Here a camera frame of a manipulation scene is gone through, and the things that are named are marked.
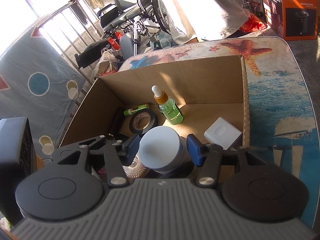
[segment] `white power adapter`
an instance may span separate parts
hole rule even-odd
[[[214,144],[218,144],[227,150],[242,134],[231,123],[219,117],[205,132],[204,137]]]

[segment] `roll of black tape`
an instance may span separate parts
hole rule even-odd
[[[138,127],[138,123],[143,119],[148,118],[148,123],[142,127]],[[136,112],[129,123],[129,128],[132,133],[139,134],[140,137],[143,136],[147,131],[158,126],[158,116],[152,110],[145,108]]]

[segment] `gray ribbed panel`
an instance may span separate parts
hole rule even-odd
[[[25,219],[19,240],[312,240],[300,220],[275,224],[237,216],[214,190],[189,179],[136,179],[113,189],[90,214],[65,223]]]

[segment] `gray patterned fabric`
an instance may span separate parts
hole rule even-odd
[[[36,153],[47,158],[85,80],[35,33],[26,31],[0,58],[0,119],[28,117]]]

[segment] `wheelchair armrest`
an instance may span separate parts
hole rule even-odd
[[[110,3],[110,4],[108,4],[107,6],[103,7],[101,10],[99,10],[99,11],[97,12],[97,16],[100,17],[100,16],[101,16],[101,13],[102,13],[104,10],[108,9],[109,7],[111,7],[112,5],[115,5],[115,4],[114,4],[114,3]]]

